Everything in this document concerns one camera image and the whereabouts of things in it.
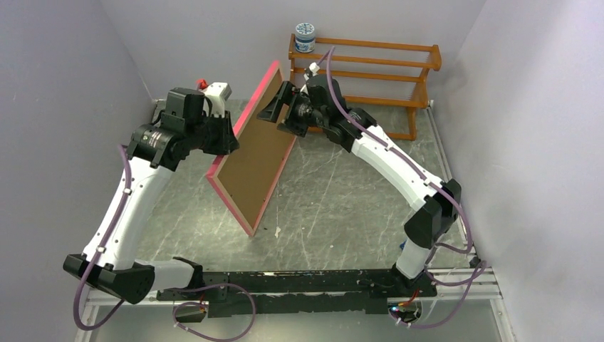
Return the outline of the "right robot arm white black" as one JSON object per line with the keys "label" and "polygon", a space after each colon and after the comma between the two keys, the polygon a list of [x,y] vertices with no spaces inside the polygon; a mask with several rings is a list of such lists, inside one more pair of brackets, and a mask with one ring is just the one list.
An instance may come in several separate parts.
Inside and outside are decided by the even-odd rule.
{"label": "right robot arm white black", "polygon": [[257,118],[301,138],[309,128],[320,128],[332,143],[377,170],[407,200],[414,213],[404,224],[407,239],[393,266],[391,283],[399,295],[410,295],[419,286],[440,237],[457,220],[454,204],[461,194],[459,183],[445,182],[415,162],[374,117],[347,106],[338,82],[327,75],[309,78],[302,88],[282,82]]}

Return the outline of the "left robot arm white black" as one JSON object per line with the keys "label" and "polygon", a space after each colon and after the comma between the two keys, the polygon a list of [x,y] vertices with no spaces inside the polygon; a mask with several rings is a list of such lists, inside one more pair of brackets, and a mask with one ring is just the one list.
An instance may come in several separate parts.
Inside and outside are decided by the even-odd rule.
{"label": "left robot arm white black", "polygon": [[174,289],[186,299],[203,292],[202,265],[182,257],[141,261],[136,249],[159,195],[191,151],[223,156],[239,148],[225,108],[230,95],[222,82],[169,91],[159,122],[139,126],[122,150],[123,174],[105,217],[84,250],[66,257],[64,271],[129,304],[153,291]]}

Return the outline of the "blue white lidded jar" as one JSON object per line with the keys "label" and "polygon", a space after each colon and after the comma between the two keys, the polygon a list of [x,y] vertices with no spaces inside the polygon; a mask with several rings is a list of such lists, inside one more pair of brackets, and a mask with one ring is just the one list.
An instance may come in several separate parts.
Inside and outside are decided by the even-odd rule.
{"label": "blue white lidded jar", "polygon": [[299,23],[294,30],[294,47],[300,53],[314,51],[316,41],[316,30],[313,24],[308,22]]}

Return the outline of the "orange wooden rack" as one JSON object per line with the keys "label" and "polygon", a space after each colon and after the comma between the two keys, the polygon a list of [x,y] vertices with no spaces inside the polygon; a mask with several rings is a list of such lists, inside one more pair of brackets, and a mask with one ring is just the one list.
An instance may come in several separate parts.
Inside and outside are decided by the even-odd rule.
{"label": "orange wooden rack", "polygon": [[399,140],[417,138],[417,114],[429,106],[428,75],[442,67],[437,44],[318,37],[315,49],[305,53],[298,51],[296,44],[292,34],[288,47],[290,81],[300,83],[304,68],[334,47],[332,77],[340,82],[346,101],[397,108],[398,118],[407,129],[387,134]]}

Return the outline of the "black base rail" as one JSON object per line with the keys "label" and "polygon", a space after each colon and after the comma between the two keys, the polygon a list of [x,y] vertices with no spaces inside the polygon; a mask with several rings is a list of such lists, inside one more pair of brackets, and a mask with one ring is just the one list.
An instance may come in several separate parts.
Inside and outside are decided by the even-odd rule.
{"label": "black base rail", "polygon": [[406,279],[396,268],[298,271],[204,271],[185,289],[158,291],[158,301],[203,301],[209,317],[362,311],[383,314],[400,302],[434,298],[437,289],[421,273]]}

